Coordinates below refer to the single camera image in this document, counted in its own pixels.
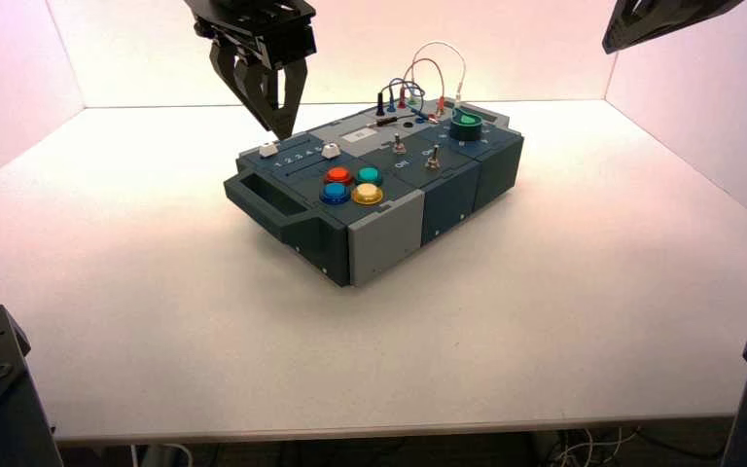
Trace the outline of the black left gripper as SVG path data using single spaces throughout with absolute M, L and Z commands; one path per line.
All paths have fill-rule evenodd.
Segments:
M 311 25 L 315 9 L 305 1 L 186 0 L 185 4 L 193 14 L 196 35 L 213 42 L 209 58 L 216 75 L 265 130 L 278 139 L 289 138 L 306 82 L 305 58 L 317 51 Z M 278 75 L 273 70 L 283 66 L 280 117 Z

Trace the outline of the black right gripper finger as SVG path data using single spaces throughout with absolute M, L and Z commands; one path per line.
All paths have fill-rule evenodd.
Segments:
M 601 42 L 605 54 L 614 54 L 632 45 L 629 27 L 636 5 L 634 0 L 615 2 Z
M 618 2 L 618 46 L 632 47 L 726 14 L 742 0 Z

